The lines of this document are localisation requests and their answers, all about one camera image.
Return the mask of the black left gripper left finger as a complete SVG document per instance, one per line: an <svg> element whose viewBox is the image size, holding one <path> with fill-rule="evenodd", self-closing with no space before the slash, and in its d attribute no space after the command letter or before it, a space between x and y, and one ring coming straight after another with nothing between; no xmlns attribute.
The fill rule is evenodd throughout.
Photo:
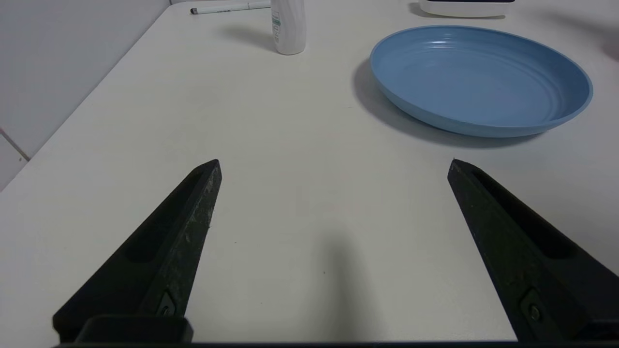
<svg viewBox="0 0 619 348"><path fill-rule="evenodd" d="M188 174L52 318L61 340L191 340L184 317L222 174Z"/></svg>

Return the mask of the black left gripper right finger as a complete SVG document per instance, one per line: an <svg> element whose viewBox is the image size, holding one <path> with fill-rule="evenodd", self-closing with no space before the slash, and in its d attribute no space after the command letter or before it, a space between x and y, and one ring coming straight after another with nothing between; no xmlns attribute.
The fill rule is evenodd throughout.
<svg viewBox="0 0 619 348"><path fill-rule="evenodd" d="M447 175L519 342L617 342L619 278L480 168Z"/></svg>

